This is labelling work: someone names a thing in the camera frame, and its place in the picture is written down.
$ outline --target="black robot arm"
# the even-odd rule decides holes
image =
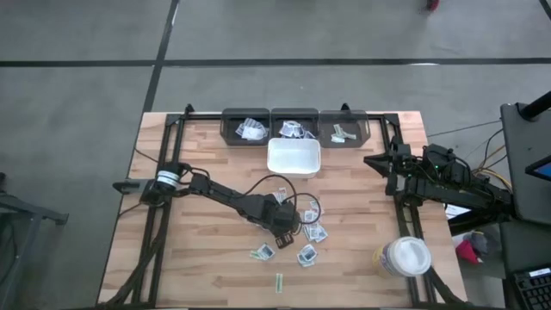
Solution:
[[[191,181],[182,183],[180,180],[188,173],[192,174]],[[120,183],[114,187],[124,194]],[[156,207],[168,197],[186,195],[201,195],[233,208],[249,222],[269,230],[280,249],[293,243],[293,233],[299,229],[300,215],[290,200],[280,203],[272,194],[243,195],[216,183],[207,171],[184,163],[169,163],[159,170],[156,179],[147,180],[140,202]]]
[[[487,177],[475,176],[452,149],[424,146],[423,156],[417,157],[409,145],[392,139],[387,152],[366,156],[363,162],[388,178],[385,193],[406,206],[419,207],[432,200],[471,209],[449,221],[454,235],[514,216],[512,194],[490,184]]]

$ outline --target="concrete floor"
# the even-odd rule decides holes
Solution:
[[[169,6],[3,0],[0,60],[155,59]],[[167,59],[551,57],[551,21],[535,0],[443,0],[432,15],[420,7],[420,0],[182,0]],[[0,67],[7,190],[71,214],[63,228],[42,228],[18,309],[94,304],[121,199],[111,183],[127,174],[151,74],[149,67]],[[551,65],[164,68],[152,110],[347,102],[421,110],[431,134],[497,120],[500,104],[530,102],[549,91],[548,81]],[[470,152],[498,129],[430,142],[477,165],[483,147]],[[505,161],[496,170],[508,175]],[[469,300],[500,306],[496,278],[463,271]]]

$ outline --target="monitor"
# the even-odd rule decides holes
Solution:
[[[526,167],[526,173],[551,181],[551,155]]]

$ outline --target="wooden table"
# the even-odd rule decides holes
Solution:
[[[136,148],[158,156],[165,113],[147,113]],[[399,112],[404,141],[415,155],[427,144],[419,112]],[[228,147],[219,134],[220,121],[187,121],[180,161],[206,169],[212,179],[246,191],[269,174],[266,147]],[[329,237],[313,244],[316,264],[301,268],[296,254],[307,244],[302,233],[294,244],[268,262],[249,258],[273,236],[215,201],[199,196],[175,199],[172,204],[158,307],[404,307],[410,306],[403,278],[382,279],[375,274],[375,248],[399,237],[393,198],[385,196],[385,178],[362,162],[363,156],[384,152],[381,129],[371,124],[371,138],[361,149],[322,149],[322,169],[309,180],[292,180],[298,192],[319,198],[325,214],[322,225]],[[129,176],[154,178],[156,164],[134,153]],[[272,179],[254,193],[271,193],[285,183]],[[122,209],[139,195],[125,196]],[[299,199],[298,209],[308,209]],[[436,271],[453,292],[466,300],[461,272],[452,246],[442,204],[426,202],[420,217]],[[99,301],[108,300],[138,262],[146,207],[118,221]],[[276,293],[276,273],[283,274],[283,293]],[[423,290],[420,281],[419,289]],[[144,292],[149,289],[147,279]]]

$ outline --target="white plastic container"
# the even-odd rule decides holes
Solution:
[[[315,139],[273,138],[268,143],[268,169],[285,177],[311,178],[321,168],[321,147]]]
[[[423,275],[431,263],[429,248],[414,237],[396,239],[373,254],[373,265],[382,277]]]

